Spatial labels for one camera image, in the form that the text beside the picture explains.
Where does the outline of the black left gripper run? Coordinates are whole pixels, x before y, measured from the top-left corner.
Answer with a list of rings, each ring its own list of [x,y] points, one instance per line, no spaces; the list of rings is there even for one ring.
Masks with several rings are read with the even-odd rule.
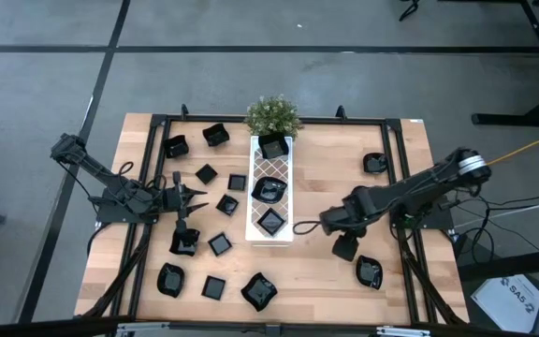
[[[186,207],[185,196],[193,197],[196,195],[206,195],[204,191],[191,189],[182,183],[182,176],[179,171],[172,173],[174,186],[164,190],[163,197],[164,210],[166,212],[175,212],[177,214],[176,229],[178,233],[183,233],[187,229],[186,217],[208,205],[208,202],[190,205]]]

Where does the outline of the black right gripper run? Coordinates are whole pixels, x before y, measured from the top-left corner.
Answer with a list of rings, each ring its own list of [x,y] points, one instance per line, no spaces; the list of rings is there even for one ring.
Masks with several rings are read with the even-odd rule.
[[[367,234],[367,226],[376,221],[376,207],[370,196],[370,188],[357,186],[350,195],[342,199],[341,207],[330,207],[319,214],[322,229],[329,236],[333,232],[342,234],[332,246],[332,254],[352,261],[359,246],[358,238]]]

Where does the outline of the black wavy square plate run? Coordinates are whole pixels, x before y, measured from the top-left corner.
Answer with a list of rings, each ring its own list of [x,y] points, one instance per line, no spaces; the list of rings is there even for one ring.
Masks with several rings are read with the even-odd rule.
[[[240,290],[240,293],[244,297],[244,299],[255,308],[257,312],[261,312],[278,294],[278,289],[261,272],[258,272]]]
[[[194,228],[176,229],[172,235],[169,252],[178,256],[194,256],[197,251],[199,235],[200,231]]]

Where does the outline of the white lattice rack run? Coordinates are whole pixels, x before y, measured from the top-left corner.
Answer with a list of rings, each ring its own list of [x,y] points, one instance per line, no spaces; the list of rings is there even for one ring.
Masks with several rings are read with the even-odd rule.
[[[294,149],[292,138],[285,137],[285,139],[290,148],[288,155],[264,159],[258,146],[258,136],[251,136],[245,240],[253,245],[286,246],[294,240]],[[263,203],[251,197],[256,181],[265,176],[278,178],[288,185],[283,198],[275,204]],[[256,223],[268,208],[272,208],[285,220],[285,224],[275,236],[270,236]]]

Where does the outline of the green potted plant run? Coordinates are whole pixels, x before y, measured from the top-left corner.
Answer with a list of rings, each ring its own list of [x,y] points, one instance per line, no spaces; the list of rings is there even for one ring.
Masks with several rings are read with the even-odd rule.
[[[283,95],[259,97],[247,107],[244,123],[253,136],[283,133],[295,139],[304,128],[299,118],[298,106]]]

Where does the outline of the black side table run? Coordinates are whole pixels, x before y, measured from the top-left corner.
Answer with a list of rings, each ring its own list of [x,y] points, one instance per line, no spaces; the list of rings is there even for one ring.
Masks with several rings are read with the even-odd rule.
[[[539,252],[461,266],[459,278],[461,281],[472,281],[535,272],[539,272]]]

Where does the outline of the black crossbar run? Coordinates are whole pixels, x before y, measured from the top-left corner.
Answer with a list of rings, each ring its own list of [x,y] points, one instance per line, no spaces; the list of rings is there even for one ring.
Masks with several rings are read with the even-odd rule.
[[[53,320],[30,323],[0,325],[0,337],[94,337],[101,334],[112,334],[122,323],[153,322],[151,320],[136,321],[129,316],[78,317],[67,320]],[[256,332],[264,335],[266,324],[276,323],[242,323],[242,322],[189,322],[189,321],[157,321],[169,322],[164,330],[235,330]],[[415,323],[409,326],[392,325],[335,325],[335,324],[291,324],[282,325],[282,335],[299,331],[329,331],[343,333],[367,333],[376,335],[376,329],[382,326],[429,330],[431,337],[539,337],[533,333],[522,333],[503,330],[487,330],[471,325],[443,325],[435,323]]]

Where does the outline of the white SA5 printed sheet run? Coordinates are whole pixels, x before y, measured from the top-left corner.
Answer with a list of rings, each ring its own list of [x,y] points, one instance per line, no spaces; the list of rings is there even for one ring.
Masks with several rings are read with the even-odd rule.
[[[525,275],[487,279],[471,299],[502,330],[532,331],[539,309],[539,289]]]

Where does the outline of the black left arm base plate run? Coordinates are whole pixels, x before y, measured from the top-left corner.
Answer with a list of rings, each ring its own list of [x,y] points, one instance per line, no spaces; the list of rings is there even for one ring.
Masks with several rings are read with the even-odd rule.
[[[96,220],[101,223],[156,223],[158,214],[136,214],[119,204],[102,204],[97,211]]]

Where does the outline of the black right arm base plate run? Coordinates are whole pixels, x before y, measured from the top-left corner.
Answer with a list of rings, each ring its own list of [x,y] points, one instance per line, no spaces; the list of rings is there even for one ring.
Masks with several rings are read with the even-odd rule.
[[[403,229],[450,229],[453,227],[450,205],[447,196],[440,196],[418,209],[408,210],[402,205],[391,213],[390,226]]]

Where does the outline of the silver bracket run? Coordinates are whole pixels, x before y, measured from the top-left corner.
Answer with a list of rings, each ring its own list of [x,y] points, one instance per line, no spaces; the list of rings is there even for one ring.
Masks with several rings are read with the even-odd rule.
[[[376,329],[379,337],[431,337],[429,330],[382,326]]]
[[[169,322],[131,322],[122,323],[117,326],[115,337],[134,337],[136,332],[149,330],[163,330],[169,327]]]

